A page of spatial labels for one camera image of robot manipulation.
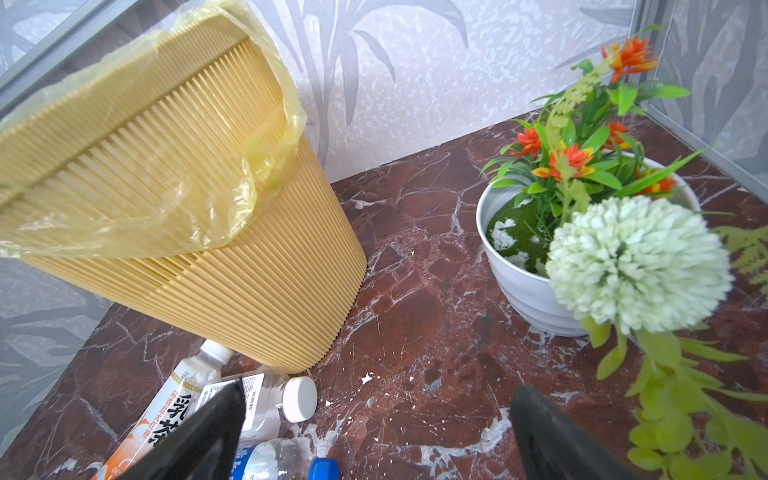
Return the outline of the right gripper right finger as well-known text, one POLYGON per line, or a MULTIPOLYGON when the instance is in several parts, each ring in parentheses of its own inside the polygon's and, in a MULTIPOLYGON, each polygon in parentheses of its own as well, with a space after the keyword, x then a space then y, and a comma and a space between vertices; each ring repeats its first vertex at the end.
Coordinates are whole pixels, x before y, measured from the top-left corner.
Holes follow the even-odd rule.
POLYGON ((516 388, 509 415, 529 479, 639 477, 529 384, 516 388))

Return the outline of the orange white milk tea bottle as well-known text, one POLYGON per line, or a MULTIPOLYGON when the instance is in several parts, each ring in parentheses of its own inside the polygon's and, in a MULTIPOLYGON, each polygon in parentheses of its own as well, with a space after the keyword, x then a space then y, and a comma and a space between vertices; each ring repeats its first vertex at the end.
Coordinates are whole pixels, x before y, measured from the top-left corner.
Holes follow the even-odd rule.
POLYGON ((235 352, 213 340, 182 359, 174 368, 139 421, 93 479, 116 479, 190 416, 205 386, 218 382, 235 352))

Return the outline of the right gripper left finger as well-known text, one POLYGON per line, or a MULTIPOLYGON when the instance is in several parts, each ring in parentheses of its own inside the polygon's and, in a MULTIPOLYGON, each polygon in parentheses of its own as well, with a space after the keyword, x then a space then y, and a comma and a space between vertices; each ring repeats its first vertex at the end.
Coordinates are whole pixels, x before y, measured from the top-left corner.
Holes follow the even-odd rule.
POLYGON ((240 379, 225 386, 122 479, 221 479, 232 472, 246 396, 240 379))

